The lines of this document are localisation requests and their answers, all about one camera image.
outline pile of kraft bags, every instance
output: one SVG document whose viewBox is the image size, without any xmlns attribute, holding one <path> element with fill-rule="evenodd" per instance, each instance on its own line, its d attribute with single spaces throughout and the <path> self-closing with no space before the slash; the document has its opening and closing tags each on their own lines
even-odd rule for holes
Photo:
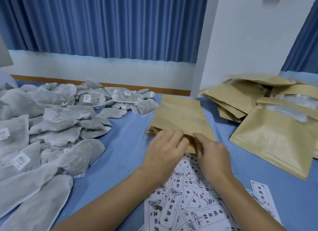
<svg viewBox="0 0 318 231">
<path fill-rule="evenodd" d="M 318 158 L 318 88 L 266 74 L 228 77 L 198 94 L 240 123 L 229 141 L 306 180 Z"/>
</svg>

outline blue tablecloth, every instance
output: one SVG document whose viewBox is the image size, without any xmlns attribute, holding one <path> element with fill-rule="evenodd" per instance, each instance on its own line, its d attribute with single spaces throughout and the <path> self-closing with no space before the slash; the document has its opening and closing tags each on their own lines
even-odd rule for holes
<svg viewBox="0 0 318 231">
<path fill-rule="evenodd" d="M 157 103 L 160 103 L 161 97 L 160 94 L 156 95 Z M 317 230 L 318 160 L 313 160 L 308 179 L 303 181 L 230 143 L 229 137 L 238 123 L 221 118 L 211 100 L 200 98 L 200 102 L 217 141 L 223 142 L 230 151 L 233 173 L 245 188 L 251 189 L 250 180 L 267 184 L 287 230 Z M 152 117 L 153 114 L 141 117 L 129 111 L 120 119 L 110 118 L 112 129 L 100 138 L 105 145 L 105 152 L 84 177 L 74 180 L 69 200 L 55 223 L 114 187 L 141 165 L 149 142 L 153 139 L 145 135 Z M 0 219 L 0 225 L 11 213 Z M 143 219 L 142 202 L 118 230 L 137 231 Z"/>
</svg>

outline curtain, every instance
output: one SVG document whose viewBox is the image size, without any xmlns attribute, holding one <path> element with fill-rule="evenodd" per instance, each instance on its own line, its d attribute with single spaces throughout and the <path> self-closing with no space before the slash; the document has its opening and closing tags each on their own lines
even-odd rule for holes
<svg viewBox="0 0 318 231">
<path fill-rule="evenodd" d="M 318 74 L 318 0 L 312 6 L 281 70 Z"/>
<path fill-rule="evenodd" d="M 207 0 L 0 0 L 8 49 L 195 63 Z"/>
</svg>

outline brown wooden trim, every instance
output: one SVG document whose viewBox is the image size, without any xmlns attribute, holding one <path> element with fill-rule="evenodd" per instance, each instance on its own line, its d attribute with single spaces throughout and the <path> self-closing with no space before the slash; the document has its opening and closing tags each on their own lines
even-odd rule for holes
<svg viewBox="0 0 318 231">
<path fill-rule="evenodd" d="M 54 79 L 54 78 L 45 78 L 45 77 L 35 77 L 35 76 L 22 76 L 22 75 L 11 75 L 15 80 L 23 80 L 23 81 L 32 81 L 38 83 L 55 83 L 58 84 L 75 84 L 80 85 L 84 81 L 79 80 L 63 80 L 63 79 Z M 125 84 L 110 84 L 110 83 L 100 83 L 103 87 L 124 87 L 129 90 L 140 90 L 140 89 L 148 89 L 149 91 L 153 91 L 160 94 L 169 94 L 169 95 L 178 95 L 178 96 L 190 96 L 190 90 L 182 90 L 182 89 L 167 89 L 167 88 L 157 88 L 157 87 L 147 87 L 147 86 L 137 86 L 137 85 L 125 85 Z"/>
</svg>

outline person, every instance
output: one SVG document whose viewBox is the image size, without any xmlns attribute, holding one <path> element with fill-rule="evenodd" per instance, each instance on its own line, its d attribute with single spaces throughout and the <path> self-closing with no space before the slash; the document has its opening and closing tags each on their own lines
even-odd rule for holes
<svg viewBox="0 0 318 231">
<path fill-rule="evenodd" d="M 172 175 L 189 140 L 181 131 L 162 130 L 150 142 L 143 163 L 118 185 L 56 225 L 53 231 L 115 230 L 153 190 Z M 230 153 L 220 142 L 194 133 L 205 178 L 228 205 L 244 231 L 285 230 L 232 174 Z"/>
</svg>

